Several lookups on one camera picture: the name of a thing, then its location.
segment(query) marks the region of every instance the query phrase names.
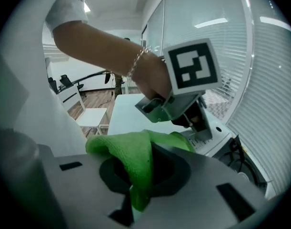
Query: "fluorescent light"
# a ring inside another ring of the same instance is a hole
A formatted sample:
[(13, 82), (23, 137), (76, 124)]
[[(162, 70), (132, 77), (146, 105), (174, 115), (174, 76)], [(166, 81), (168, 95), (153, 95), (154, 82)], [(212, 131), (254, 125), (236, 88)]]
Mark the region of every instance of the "fluorescent light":
[(250, 8), (250, 1), (246, 0), (247, 7)]
[(279, 27), (282, 27), (284, 29), (287, 29), (287, 30), (291, 31), (291, 26), (289, 24), (283, 22), (283, 21), (276, 20), (276, 19), (273, 19), (273, 18), (263, 17), (263, 16), (260, 17), (260, 20), (263, 23), (276, 25), (276, 26), (279, 26)]
[(90, 12), (90, 8), (88, 8), (86, 3), (84, 3), (84, 11), (85, 13)]
[(208, 25), (215, 25), (215, 24), (225, 23), (225, 22), (228, 22), (228, 21), (225, 18), (220, 18), (220, 19), (207, 21), (207, 22), (195, 25), (195, 27), (196, 28), (201, 28), (201, 27), (205, 27), (205, 26), (208, 26)]

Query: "green cloth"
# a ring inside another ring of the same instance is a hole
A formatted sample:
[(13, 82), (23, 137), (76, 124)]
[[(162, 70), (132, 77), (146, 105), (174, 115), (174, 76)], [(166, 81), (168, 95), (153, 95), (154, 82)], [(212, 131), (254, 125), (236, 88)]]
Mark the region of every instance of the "green cloth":
[(144, 130), (119, 135), (93, 135), (86, 143), (87, 153), (109, 152), (117, 157), (129, 174), (133, 207), (143, 211), (150, 201), (153, 177), (151, 142), (195, 152), (180, 133), (163, 134)]

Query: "white desk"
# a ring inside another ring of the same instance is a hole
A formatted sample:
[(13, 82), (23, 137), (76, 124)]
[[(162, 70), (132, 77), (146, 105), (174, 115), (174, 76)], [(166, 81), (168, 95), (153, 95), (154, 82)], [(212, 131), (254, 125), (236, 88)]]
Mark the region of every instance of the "white desk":
[(110, 118), (108, 135), (140, 132), (144, 129), (169, 134), (183, 132), (187, 129), (173, 125), (171, 121), (152, 123), (136, 107), (143, 94), (118, 95)]

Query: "office chair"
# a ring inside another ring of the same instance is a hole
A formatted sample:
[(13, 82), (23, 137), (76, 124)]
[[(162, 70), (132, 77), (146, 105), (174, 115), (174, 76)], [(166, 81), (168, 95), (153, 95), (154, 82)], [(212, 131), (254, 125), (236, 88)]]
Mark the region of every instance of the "office chair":
[[(60, 82), (61, 82), (61, 83), (62, 83), (66, 88), (73, 86), (72, 82), (69, 80), (69, 78), (68, 78), (68, 76), (67, 76), (66, 74), (61, 75), (60, 77), (61, 77)], [(82, 95), (82, 96), (86, 96), (85, 93), (80, 92), (80, 89), (81, 89), (83, 86), (84, 86), (84, 84), (81, 84), (81, 85), (80, 85), (80, 83), (78, 83), (78, 85), (77, 85), (80, 95)]]
[(49, 82), (52, 90), (55, 92), (55, 94), (58, 94), (59, 90), (58, 90), (58, 87), (56, 85), (56, 81), (52, 77), (49, 77), (48, 82)]

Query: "wooden floor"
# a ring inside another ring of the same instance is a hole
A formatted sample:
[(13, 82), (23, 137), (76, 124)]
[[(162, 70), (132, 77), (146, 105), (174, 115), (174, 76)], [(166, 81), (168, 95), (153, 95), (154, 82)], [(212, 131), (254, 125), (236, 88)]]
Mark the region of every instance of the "wooden floor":
[[(131, 93), (137, 94), (140, 93), (139, 89), (132, 89)], [(107, 108), (106, 115), (107, 118), (104, 117), (101, 124), (109, 124), (112, 110), (115, 104), (114, 94), (111, 97), (111, 90), (107, 91), (98, 91), (98, 92), (89, 92), (86, 93), (86, 97), (82, 97), (85, 108)], [(82, 113), (83, 108), (80, 103), (74, 105), (69, 111), (69, 115), (73, 119), (77, 119)], [(94, 135), (96, 133), (96, 129), (92, 129), (88, 132), (89, 128), (83, 127), (82, 131), (87, 138)], [(102, 129), (103, 134), (107, 134), (108, 129)]]

